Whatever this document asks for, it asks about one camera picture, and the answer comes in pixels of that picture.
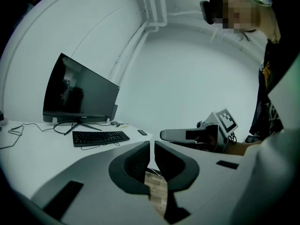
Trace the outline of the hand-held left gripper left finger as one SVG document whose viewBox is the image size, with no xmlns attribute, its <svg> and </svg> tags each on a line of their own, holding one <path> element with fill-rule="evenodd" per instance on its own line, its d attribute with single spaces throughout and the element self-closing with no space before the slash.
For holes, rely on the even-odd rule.
<svg viewBox="0 0 300 225">
<path fill-rule="evenodd" d="M 65 225 L 164 225 L 150 202 L 148 141 L 88 155 L 48 180 L 32 202 Z"/>
</svg>

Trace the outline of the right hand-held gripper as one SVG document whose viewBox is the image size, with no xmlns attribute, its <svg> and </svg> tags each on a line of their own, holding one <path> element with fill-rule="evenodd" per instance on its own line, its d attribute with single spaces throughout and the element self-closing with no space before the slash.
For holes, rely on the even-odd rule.
<svg viewBox="0 0 300 225">
<path fill-rule="evenodd" d="M 160 132 L 164 141 L 180 144 L 216 144 L 214 152 L 222 153 L 229 141 L 236 142 L 233 134 L 238 124 L 227 108 L 212 112 L 205 121 L 200 121 L 197 128 L 166 129 Z"/>
</svg>

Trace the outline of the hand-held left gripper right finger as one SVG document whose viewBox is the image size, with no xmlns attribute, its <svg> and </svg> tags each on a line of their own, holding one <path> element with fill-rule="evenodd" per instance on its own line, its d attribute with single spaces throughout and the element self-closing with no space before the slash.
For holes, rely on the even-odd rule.
<svg viewBox="0 0 300 225">
<path fill-rule="evenodd" d="M 241 157 L 156 141 L 155 162 L 167 182 L 165 220 L 175 224 L 206 205 L 227 183 Z"/>
</svg>

